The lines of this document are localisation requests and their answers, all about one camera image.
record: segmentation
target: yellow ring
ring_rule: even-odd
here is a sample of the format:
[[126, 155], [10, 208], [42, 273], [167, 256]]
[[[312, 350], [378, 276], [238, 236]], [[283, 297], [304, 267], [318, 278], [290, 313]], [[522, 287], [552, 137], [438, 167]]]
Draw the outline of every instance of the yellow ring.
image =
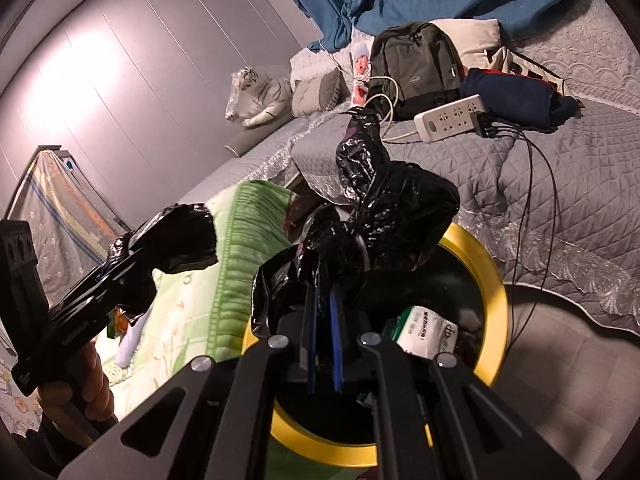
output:
[[[474, 373], [491, 386], [498, 377], [507, 345], [508, 304], [504, 285], [489, 253], [471, 234], [451, 224], [440, 245], [456, 256], [476, 280], [484, 305], [484, 337]], [[242, 353], [258, 339], [249, 322], [244, 331]], [[276, 402], [273, 407], [271, 434], [283, 446], [311, 460], [340, 467], [377, 465], [375, 444], [355, 446], [337, 444], [302, 428]]]

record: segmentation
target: black plug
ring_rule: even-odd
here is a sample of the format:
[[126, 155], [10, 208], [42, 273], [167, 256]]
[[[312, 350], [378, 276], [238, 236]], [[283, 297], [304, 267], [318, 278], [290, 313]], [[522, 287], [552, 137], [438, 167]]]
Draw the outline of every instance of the black plug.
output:
[[492, 117], [487, 112], [471, 112], [471, 123], [478, 137], [486, 139], [495, 135], [495, 127], [492, 126]]

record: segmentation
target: human hand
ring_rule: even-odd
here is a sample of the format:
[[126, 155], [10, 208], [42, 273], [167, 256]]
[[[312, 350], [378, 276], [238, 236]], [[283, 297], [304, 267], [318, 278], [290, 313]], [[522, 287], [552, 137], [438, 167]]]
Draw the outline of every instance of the human hand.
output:
[[[109, 389], [109, 380], [102, 371], [100, 356], [93, 343], [87, 343], [79, 353], [83, 355], [89, 370], [81, 391], [82, 398], [87, 402], [84, 414], [89, 420], [107, 420], [113, 415], [113, 393]], [[65, 413], [64, 406], [71, 401], [72, 396], [71, 386], [61, 381], [43, 384], [36, 393], [42, 411], [58, 431], [78, 446], [89, 447], [93, 441]]]

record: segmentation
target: white power strip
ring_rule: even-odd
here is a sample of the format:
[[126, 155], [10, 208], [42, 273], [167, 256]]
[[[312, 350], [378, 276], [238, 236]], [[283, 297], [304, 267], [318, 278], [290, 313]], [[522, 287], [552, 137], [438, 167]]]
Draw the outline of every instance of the white power strip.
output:
[[435, 142], [473, 130], [471, 112], [486, 112], [478, 94], [417, 114], [415, 127], [423, 142]]

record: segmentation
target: tiger plush toy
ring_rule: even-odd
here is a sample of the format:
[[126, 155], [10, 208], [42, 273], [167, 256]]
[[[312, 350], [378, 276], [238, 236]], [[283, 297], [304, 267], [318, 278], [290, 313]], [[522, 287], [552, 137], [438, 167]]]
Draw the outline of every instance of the tiger plush toy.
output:
[[225, 118], [243, 118], [242, 126], [267, 123], [290, 108], [293, 92], [289, 75], [270, 75], [268, 68], [244, 67], [231, 75], [231, 94]]

